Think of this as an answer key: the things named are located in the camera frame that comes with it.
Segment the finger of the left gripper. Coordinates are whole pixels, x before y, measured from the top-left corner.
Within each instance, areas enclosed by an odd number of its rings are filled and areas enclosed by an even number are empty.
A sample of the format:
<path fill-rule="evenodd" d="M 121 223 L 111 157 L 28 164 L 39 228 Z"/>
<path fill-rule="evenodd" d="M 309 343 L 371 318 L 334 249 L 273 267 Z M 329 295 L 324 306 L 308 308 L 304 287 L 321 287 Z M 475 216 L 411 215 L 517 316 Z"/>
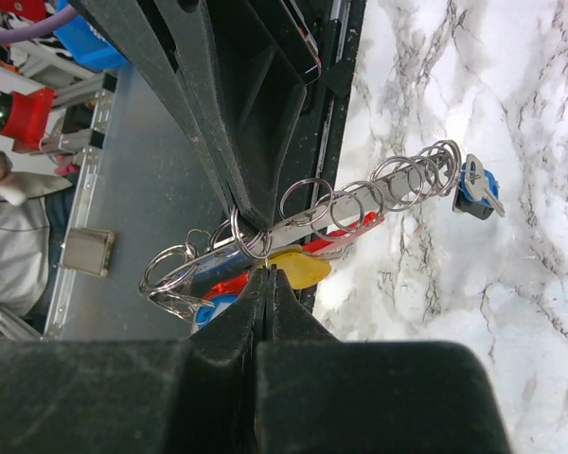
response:
<path fill-rule="evenodd" d="M 184 94 L 177 76 L 179 63 L 169 28 L 153 1 L 72 1 L 70 5 L 112 44 L 139 72 L 189 140 L 204 168 L 217 200 L 232 209 L 231 192 L 224 187 L 207 134 Z"/>
<path fill-rule="evenodd" d="M 173 39 L 175 80 L 224 209 L 271 228 L 279 175 L 318 48 L 294 1 L 159 1 Z"/>

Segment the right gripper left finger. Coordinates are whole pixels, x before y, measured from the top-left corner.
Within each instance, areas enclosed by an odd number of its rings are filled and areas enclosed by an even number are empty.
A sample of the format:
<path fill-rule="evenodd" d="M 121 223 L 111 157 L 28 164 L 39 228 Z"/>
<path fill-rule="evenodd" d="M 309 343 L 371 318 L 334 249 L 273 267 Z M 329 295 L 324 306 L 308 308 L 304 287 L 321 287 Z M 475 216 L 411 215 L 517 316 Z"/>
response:
<path fill-rule="evenodd" d="M 0 341 L 0 453 L 255 453 L 265 273 L 184 340 Z"/>

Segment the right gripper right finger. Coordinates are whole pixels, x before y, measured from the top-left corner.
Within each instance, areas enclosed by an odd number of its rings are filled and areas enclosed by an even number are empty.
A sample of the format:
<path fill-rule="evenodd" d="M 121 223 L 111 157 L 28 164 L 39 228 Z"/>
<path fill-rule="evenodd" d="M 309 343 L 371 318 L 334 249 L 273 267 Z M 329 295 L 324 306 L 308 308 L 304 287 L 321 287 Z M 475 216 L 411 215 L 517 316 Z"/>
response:
<path fill-rule="evenodd" d="M 256 350 L 262 453 L 507 453 L 481 361 L 451 341 L 343 342 L 298 303 L 281 271 L 266 282 Z"/>

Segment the yellow tagged key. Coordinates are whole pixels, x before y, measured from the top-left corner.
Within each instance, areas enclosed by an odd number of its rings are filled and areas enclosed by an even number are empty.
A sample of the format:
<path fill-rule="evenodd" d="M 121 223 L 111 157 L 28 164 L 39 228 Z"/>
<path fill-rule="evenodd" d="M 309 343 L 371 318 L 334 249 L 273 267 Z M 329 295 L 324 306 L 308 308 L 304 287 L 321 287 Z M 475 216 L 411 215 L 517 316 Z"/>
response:
<path fill-rule="evenodd" d="M 284 271 L 294 290 L 311 288 L 331 273 L 331 265 L 327 260 L 299 251 L 276 254 L 267 260 L 267 265 Z"/>

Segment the red keyring with keys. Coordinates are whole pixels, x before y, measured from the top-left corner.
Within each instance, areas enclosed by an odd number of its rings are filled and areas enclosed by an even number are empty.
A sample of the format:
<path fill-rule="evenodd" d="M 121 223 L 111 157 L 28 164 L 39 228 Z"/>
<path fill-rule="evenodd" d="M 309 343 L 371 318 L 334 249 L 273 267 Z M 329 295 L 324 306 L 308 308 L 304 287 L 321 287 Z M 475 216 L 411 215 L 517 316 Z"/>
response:
<path fill-rule="evenodd" d="M 201 296 L 214 285 L 290 251 L 309 236 L 341 249 L 385 215 L 405 211 L 432 197 L 445 197 L 459 183 L 460 147 L 439 140 L 414 156 L 392 156 L 378 163 L 369 177 L 335 189 L 320 178 L 291 185 L 296 189 L 322 185 L 325 194 L 309 209 L 286 218 L 264 232 L 246 235 L 237 209 L 208 237 L 205 253 L 186 241 L 163 250 L 146 267 L 138 285 L 148 301 L 186 322 L 205 305 Z"/>

